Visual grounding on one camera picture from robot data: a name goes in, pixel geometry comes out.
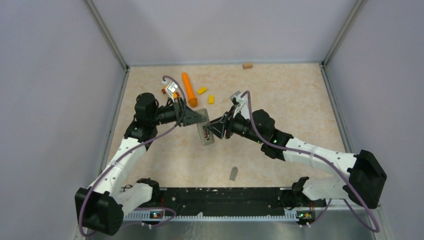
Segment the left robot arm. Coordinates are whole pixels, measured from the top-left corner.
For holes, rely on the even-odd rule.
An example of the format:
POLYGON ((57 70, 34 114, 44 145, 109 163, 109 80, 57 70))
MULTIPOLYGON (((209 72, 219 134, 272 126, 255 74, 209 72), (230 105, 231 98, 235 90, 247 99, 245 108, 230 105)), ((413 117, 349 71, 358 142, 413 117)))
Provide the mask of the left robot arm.
POLYGON ((187 106, 183 97, 176 102, 160 106, 152 93, 137 96, 135 114, 125 131, 120 146, 103 172, 89 187, 75 194, 78 228, 113 236, 121 227, 124 217, 142 204, 154 207, 160 202, 160 193, 148 183, 135 183, 122 191, 136 162, 148 151, 150 145, 167 135, 175 127, 185 127, 205 122, 204 115, 187 106), (174 123, 174 127, 158 134, 159 125, 174 123))

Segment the white air conditioner remote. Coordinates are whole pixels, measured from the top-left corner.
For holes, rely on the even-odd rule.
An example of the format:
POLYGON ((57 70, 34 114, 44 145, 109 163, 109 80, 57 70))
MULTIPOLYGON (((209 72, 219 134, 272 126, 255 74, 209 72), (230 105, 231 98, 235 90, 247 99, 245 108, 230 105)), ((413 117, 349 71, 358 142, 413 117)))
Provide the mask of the white air conditioner remote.
POLYGON ((202 115, 205 120, 202 122, 198 122, 197 129, 200 136, 200 141, 203 146, 211 145, 215 142, 214 135, 205 128, 207 124, 210 123, 209 114, 206 108, 202 108, 196 111, 198 114, 202 115))

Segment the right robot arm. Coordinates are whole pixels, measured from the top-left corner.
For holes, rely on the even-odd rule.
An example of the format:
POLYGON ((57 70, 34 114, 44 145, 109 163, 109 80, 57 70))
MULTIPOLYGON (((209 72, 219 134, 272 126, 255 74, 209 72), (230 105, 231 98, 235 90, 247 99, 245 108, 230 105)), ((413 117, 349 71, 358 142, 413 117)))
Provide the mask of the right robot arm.
POLYGON ((368 150, 346 153, 325 149, 302 141, 275 128, 275 120, 263 109, 252 117, 225 112, 205 128, 219 139, 236 134, 261 144, 261 151, 271 159, 299 163, 324 171, 329 178, 301 177, 292 185, 293 200, 299 206, 321 199, 350 199, 357 205, 376 209, 387 174, 368 150))

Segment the grey battery cover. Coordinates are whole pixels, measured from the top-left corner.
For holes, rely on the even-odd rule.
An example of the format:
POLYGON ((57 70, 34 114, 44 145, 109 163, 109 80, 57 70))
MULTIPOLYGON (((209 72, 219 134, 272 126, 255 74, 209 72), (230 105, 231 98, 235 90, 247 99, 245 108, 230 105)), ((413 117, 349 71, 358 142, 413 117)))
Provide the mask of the grey battery cover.
POLYGON ((231 169, 231 172, 230 172, 229 180, 230 181, 235 181, 236 178, 237 178, 237 174, 238 174, 238 168, 237 167, 233 167, 231 169))

